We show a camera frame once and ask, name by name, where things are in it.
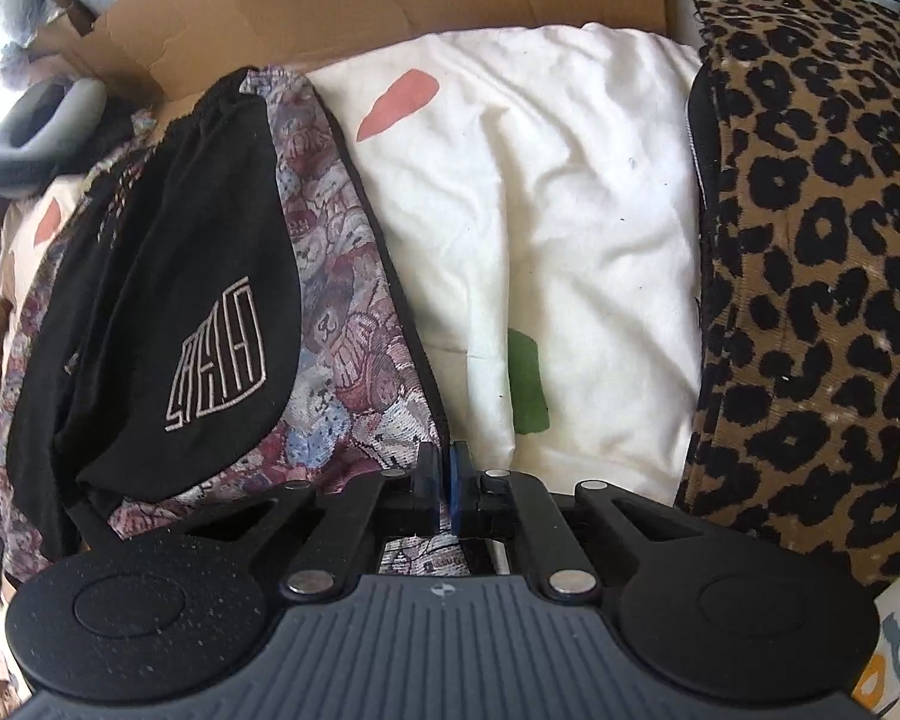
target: pink shape on fabric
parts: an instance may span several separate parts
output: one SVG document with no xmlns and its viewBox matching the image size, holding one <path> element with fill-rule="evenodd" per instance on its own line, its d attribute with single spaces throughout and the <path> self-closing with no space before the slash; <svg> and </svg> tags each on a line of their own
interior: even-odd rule
<svg viewBox="0 0 900 720">
<path fill-rule="evenodd" d="M 50 205 L 47 206 L 47 210 L 45 210 L 40 223 L 36 225 L 34 247 L 38 247 L 42 242 L 50 240 L 50 236 L 53 236 L 53 233 L 56 232 L 56 228 L 60 227 L 60 220 L 62 218 L 63 214 L 60 213 L 60 204 L 56 201 L 56 197 L 54 197 L 50 201 Z"/>
<path fill-rule="evenodd" d="M 440 90 L 434 76 L 413 68 L 396 79 L 386 92 L 377 98 L 367 117 L 360 122 L 357 143 L 379 135 L 430 102 Z"/>
</svg>

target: cardboard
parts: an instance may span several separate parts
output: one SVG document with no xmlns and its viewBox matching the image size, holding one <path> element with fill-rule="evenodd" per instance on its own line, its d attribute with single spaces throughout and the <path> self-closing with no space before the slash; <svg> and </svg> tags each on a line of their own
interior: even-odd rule
<svg viewBox="0 0 900 720">
<path fill-rule="evenodd" d="M 244 65 L 303 70 L 447 29 L 600 22 L 664 33 L 664 0 L 120 0 L 62 58 L 137 100 Z"/>
</svg>

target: green shape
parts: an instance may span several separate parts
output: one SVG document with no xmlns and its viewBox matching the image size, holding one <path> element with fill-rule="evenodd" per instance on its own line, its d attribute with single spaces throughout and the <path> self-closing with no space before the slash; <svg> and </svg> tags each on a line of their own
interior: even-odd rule
<svg viewBox="0 0 900 720">
<path fill-rule="evenodd" d="M 540 382 L 536 341 L 512 327 L 506 329 L 506 370 L 511 380 L 514 431 L 521 436 L 543 433 L 550 427 L 550 410 Z"/>
</svg>

